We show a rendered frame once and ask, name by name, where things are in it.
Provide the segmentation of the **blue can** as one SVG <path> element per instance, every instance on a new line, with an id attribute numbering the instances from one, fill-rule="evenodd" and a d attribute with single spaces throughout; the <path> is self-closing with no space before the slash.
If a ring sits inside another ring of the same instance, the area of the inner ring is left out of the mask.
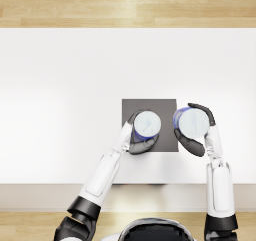
<path id="1" fill-rule="evenodd" d="M 201 138 L 210 127 L 207 114 L 201 109 L 191 107 L 177 110 L 173 116 L 173 125 L 190 139 Z"/>
<path id="2" fill-rule="evenodd" d="M 131 117 L 131 123 L 134 142 L 143 142 L 154 138 L 161 130 L 160 117 L 150 110 L 134 113 Z"/>

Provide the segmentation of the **dark grey square mat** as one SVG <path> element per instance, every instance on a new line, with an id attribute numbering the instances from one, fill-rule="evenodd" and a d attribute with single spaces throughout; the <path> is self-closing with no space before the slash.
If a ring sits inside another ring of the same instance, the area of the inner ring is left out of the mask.
<path id="1" fill-rule="evenodd" d="M 123 99 L 122 123 L 138 110 L 152 110 L 161 119 L 161 130 L 151 152 L 177 152 L 178 141 L 174 135 L 173 114 L 177 110 L 175 99 Z"/>

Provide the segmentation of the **dark round robot body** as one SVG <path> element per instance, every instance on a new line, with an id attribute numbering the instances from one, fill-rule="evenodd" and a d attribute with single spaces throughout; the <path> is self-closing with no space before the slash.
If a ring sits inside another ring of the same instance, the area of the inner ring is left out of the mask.
<path id="1" fill-rule="evenodd" d="M 197 241 L 179 222 L 167 218 L 142 218 L 131 222 L 122 232 L 100 241 Z"/>

